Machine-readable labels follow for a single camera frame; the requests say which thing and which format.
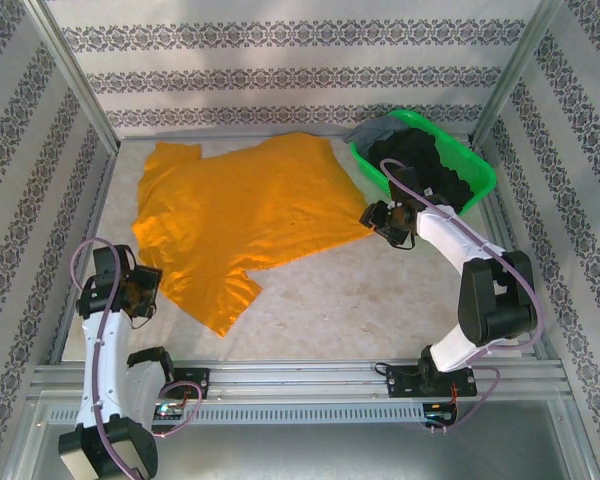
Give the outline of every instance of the white floor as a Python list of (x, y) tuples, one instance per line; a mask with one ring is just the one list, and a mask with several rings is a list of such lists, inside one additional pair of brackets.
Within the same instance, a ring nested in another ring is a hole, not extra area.
[[(209, 157), (259, 142), (201, 144), (203, 156)], [(154, 147), (152, 141), (123, 142), (98, 236), (137, 250), (131, 231), (137, 215), (136, 186)], [(348, 146), (332, 140), (332, 147), (367, 200), (381, 198), (380, 190), (359, 173)], [(479, 208), (464, 219), (485, 233)], [(163, 345), (174, 360), (415, 358), (456, 323), (460, 277), (424, 241), (404, 252), (374, 235), (254, 272), (253, 277), (263, 291), (225, 338), (160, 295), (158, 313), (132, 333), (129, 351)], [(85, 358), (80, 327), (80, 319), (74, 318), (65, 361)]]

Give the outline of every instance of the patterned wall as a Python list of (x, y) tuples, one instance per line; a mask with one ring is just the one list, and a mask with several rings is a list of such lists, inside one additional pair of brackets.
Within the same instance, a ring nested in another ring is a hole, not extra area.
[(568, 0), (482, 146), (600, 465), (600, 0)]
[(67, 263), (107, 158), (23, 7), (0, 0), (0, 470), (67, 304)]
[(124, 137), (231, 125), (350, 126), (398, 107), (471, 133), (537, 3), (48, 5)]

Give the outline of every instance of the gray cloth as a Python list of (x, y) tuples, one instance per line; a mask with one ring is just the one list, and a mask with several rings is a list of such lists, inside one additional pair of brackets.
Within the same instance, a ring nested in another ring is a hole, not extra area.
[(353, 142), (358, 154), (367, 159), (369, 149), (378, 140), (386, 140), (396, 132), (407, 130), (409, 126), (393, 115), (371, 118), (365, 120), (356, 128), (351, 130), (343, 140), (346, 143)]

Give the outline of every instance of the green plastic bin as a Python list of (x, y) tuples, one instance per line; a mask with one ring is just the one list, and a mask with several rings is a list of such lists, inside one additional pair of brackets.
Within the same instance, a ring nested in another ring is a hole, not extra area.
[[(395, 110), (389, 115), (398, 117), (410, 127), (419, 128), (436, 137), (436, 149), (440, 154), (440, 163), (458, 172), (458, 177), (466, 181), (473, 192), (473, 197), (464, 206), (460, 215), (466, 213), (496, 186), (496, 172), (487, 162), (422, 115), (410, 110)], [(360, 171), (390, 196), (387, 177), (358, 155), (358, 150), (353, 143), (351, 144), (351, 153), (358, 161)]]

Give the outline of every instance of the green basket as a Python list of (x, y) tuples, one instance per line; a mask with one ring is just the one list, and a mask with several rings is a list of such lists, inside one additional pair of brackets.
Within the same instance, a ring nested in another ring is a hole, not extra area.
[[(473, 197), (464, 206), (460, 215), (466, 213), (496, 186), (496, 172), (487, 162), (422, 115), (410, 110), (395, 110), (389, 115), (398, 117), (410, 127), (419, 128), (436, 137), (436, 149), (440, 154), (440, 163), (458, 172), (458, 177), (466, 181), (473, 192)], [(391, 196), (387, 177), (362, 158), (353, 143), (351, 144), (351, 153), (358, 161), (358, 167), (363, 175)]]

